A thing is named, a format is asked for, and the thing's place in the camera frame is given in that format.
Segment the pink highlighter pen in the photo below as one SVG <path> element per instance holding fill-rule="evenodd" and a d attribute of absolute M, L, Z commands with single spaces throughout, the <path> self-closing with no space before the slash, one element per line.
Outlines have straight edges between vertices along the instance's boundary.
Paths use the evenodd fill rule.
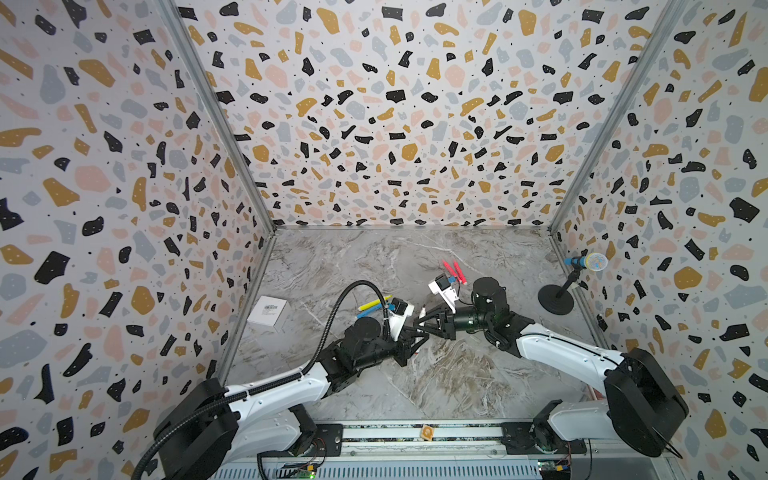
<path fill-rule="evenodd" d="M 463 273 L 459 263 L 457 261 L 454 261 L 453 265 L 454 265 L 454 269 L 455 269 L 456 274 L 457 274 L 457 278 L 461 281 L 461 283 L 463 285 L 467 285 L 468 284 L 467 279 L 466 279 L 466 277 L 465 277 L 465 275 L 464 275 L 464 273 Z"/>
<path fill-rule="evenodd" d="M 448 279 L 451 283 L 459 282 L 456 272 L 453 267 L 446 261 L 443 262 L 443 266 L 448 273 Z"/>

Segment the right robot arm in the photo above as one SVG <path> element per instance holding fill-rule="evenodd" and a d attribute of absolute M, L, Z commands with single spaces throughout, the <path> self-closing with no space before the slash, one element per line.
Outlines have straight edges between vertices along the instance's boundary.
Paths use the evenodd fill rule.
<path fill-rule="evenodd" d="M 449 282 L 434 280 L 430 289 L 444 303 L 414 319 L 417 330 L 447 340 L 460 332 L 482 333 L 498 350 L 555 368 L 600 394 L 582 403 L 551 402 L 541 412 L 545 435 L 621 440 L 648 457 L 679 453 L 672 438 L 689 408 L 648 351 L 621 353 L 557 334 L 514 312 L 505 288 L 491 277 L 474 282 L 471 302 L 464 306 Z"/>

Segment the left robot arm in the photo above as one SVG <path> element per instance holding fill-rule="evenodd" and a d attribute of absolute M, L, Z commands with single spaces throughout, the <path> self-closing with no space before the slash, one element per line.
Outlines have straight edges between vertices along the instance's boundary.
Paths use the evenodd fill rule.
<path fill-rule="evenodd" d="M 245 385 L 205 380 L 159 423 L 142 460 L 157 458 L 168 479 L 208 479 L 237 458 L 298 456 L 317 430 L 308 404 L 344 390 L 387 359 L 406 365 L 428 338 L 408 326 L 393 337 L 387 323 L 364 317 L 311 365 Z"/>

